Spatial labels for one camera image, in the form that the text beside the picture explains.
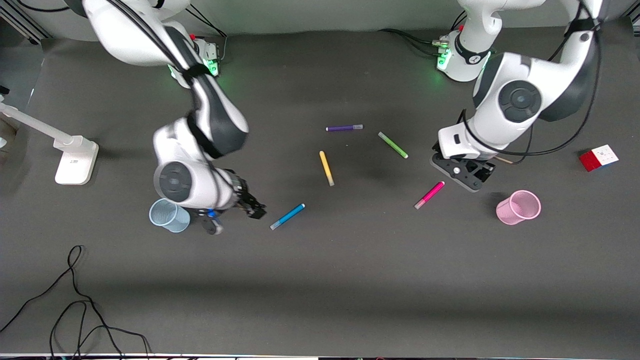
white stand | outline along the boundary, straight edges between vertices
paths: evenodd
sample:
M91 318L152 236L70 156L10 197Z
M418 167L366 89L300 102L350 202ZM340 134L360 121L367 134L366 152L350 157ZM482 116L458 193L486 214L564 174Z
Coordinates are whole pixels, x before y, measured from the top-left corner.
M0 112L51 136L53 147L62 151L62 159L56 172L56 182L61 185L84 185L93 172L95 158L98 156L98 144L83 136L71 136L55 127L30 117L18 109L2 103L0 95Z

white wall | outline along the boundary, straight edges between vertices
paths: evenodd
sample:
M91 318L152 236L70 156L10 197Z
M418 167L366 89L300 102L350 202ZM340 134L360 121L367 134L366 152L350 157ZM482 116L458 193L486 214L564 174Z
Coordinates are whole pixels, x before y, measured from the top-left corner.
M31 6L54 8L62 0L24 0ZM615 16L634 0L611 0ZM373 31L381 28L444 29L460 13L455 0L193 0L204 15L229 35L296 33L318 30ZM72 13L29 14L55 37L96 40L89 22ZM508 28L564 26L569 15L558 0L523 11L502 12ZM175 17L189 32L214 31L182 12Z

cup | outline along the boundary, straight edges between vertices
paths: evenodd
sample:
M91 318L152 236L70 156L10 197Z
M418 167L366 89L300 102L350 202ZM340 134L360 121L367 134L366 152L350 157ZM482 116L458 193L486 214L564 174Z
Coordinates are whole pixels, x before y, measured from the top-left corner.
M154 202L149 209L149 220L172 233L179 233L189 226L191 215L182 207L166 199Z
M531 220L540 214L540 200L532 192L518 190L503 200L495 208L501 222L515 225L524 220Z

white pole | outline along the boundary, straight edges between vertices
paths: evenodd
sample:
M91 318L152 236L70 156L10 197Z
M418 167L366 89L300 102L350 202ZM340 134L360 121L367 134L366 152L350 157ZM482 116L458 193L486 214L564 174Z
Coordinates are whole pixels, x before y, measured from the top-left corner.
M41 131L46 135L51 136L52 138L54 138L60 143L70 144L73 141L73 138L71 137L71 135L56 129L51 125L47 125L34 117L30 117L29 115L21 111L18 111L18 109L12 106L8 106L3 102L0 102L0 112L5 114L8 117L18 120L19 122L27 126L30 126L38 131Z

marker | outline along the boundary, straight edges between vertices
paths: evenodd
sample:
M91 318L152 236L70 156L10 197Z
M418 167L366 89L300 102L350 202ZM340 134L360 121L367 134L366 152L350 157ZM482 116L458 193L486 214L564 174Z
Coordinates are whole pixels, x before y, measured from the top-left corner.
M347 131L347 130L362 130L364 125L346 125L346 126L329 126L326 127L327 131Z
M300 204L296 206L293 210L288 212L285 216L281 217L278 221L274 222L273 225L270 226L271 230L275 230L278 226L286 223L290 218L296 216L297 213L302 211L305 208L304 204Z
M396 143L394 143L393 141L391 141L391 139L390 139L390 138L387 138L387 136L386 136L386 135L384 135L384 134L382 133L382 131L380 131L380 132L378 133L378 136L380 136L380 138L381 138L382 140L384 140L384 141L385 141L389 146L391 146L392 148L394 148L394 150L395 150L395 151L397 151L397 153L398 153L398 154L400 154L400 156L402 156L402 157L403 157L403 158L405 158L405 159L409 157L409 155L407 155L407 153L406 153L406 152L404 152L402 149L400 149L400 146L396 145Z
M329 169L329 163L326 162L324 151L320 152L320 160L322 161L322 166L324 167L324 174L326 175L326 179L329 180L329 186L335 185L335 183L333 182L333 176L331 176L331 170Z
M443 187L444 187L444 181L440 181L439 183L436 184L436 186L433 187L433 189L429 190L429 192L425 194L425 196L423 196L422 199L420 199L420 201L416 203L416 205L413 205L413 207L416 210L418 210L419 208L422 207L422 205L425 205L430 198L432 198L435 194L437 194L440 191L440 189L442 189Z

